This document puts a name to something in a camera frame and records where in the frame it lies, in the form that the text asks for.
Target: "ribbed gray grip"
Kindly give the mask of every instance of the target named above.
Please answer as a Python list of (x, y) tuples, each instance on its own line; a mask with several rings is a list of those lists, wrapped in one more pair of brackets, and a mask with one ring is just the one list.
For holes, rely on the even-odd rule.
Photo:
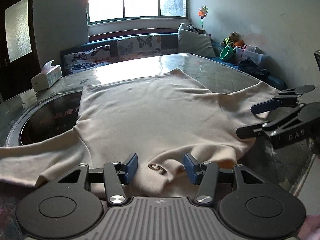
[(110, 208), (92, 231), (75, 239), (244, 240), (245, 238), (228, 231), (219, 222), (212, 209), (194, 206), (185, 197), (162, 199), (135, 197), (126, 206)]

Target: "stuffed toy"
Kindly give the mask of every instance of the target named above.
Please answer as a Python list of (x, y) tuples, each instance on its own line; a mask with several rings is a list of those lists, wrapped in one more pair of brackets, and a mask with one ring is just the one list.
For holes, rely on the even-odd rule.
[(241, 40), (241, 41), (236, 41), (236, 42), (235, 42), (235, 47), (243, 49), (243, 48), (244, 48), (244, 42), (243, 42), (243, 40)]
[(198, 30), (196, 27), (193, 27), (192, 24), (190, 24), (188, 27), (189, 27), (189, 30), (190, 30), (190, 31), (192, 31), (192, 32), (194, 32), (194, 33), (199, 33), (199, 30)]
[(221, 46), (225, 47), (228, 45), (228, 46), (234, 47), (235, 42), (239, 41), (239, 39), (240, 39), (240, 36), (238, 33), (236, 32), (230, 33), (229, 36), (221, 42)]
[[(192, 31), (194, 33), (199, 33), (199, 30), (196, 27), (193, 27), (192, 24), (190, 24), (188, 27), (189, 27), (190, 31)], [(210, 40), (213, 41), (213, 39), (211, 38), (211, 34), (210, 33), (209, 34), (204, 34), (204, 35), (207, 35), (210, 38)]]

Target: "window sill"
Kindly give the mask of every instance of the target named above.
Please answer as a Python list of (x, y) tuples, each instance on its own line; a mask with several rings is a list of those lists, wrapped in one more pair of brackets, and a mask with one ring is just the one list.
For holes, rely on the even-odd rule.
[(181, 23), (190, 24), (187, 19), (177, 18), (139, 18), (98, 23), (88, 26), (89, 36), (103, 33), (150, 28), (179, 28)]

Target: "frosted glass panel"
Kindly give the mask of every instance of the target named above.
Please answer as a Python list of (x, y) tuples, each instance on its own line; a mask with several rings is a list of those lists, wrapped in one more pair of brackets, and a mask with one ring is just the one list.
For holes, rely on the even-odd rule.
[(21, 0), (5, 10), (5, 34), (10, 62), (30, 53), (28, 0)]

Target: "blue gripper pad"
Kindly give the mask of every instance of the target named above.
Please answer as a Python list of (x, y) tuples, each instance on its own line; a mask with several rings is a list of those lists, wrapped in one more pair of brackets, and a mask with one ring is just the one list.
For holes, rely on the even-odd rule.
[(276, 110), (279, 106), (280, 106), (280, 102), (275, 98), (273, 98), (268, 101), (264, 101), (262, 103), (251, 106), (250, 110), (251, 110), (251, 113), (253, 114), (260, 114), (260, 113), (268, 112), (271, 110)]
[(138, 169), (138, 155), (134, 154), (134, 156), (128, 162), (127, 168), (125, 170), (125, 174), (123, 177), (124, 185), (128, 185), (132, 181), (134, 175), (136, 174), (137, 169)]
[(184, 154), (183, 156), (183, 166), (184, 170), (187, 173), (190, 182), (193, 185), (199, 185), (202, 181), (203, 174), (200, 169), (200, 164), (197, 162), (196, 164), (194, 161), (191, 160), (191, 158), (188, 156), (188, 154)]

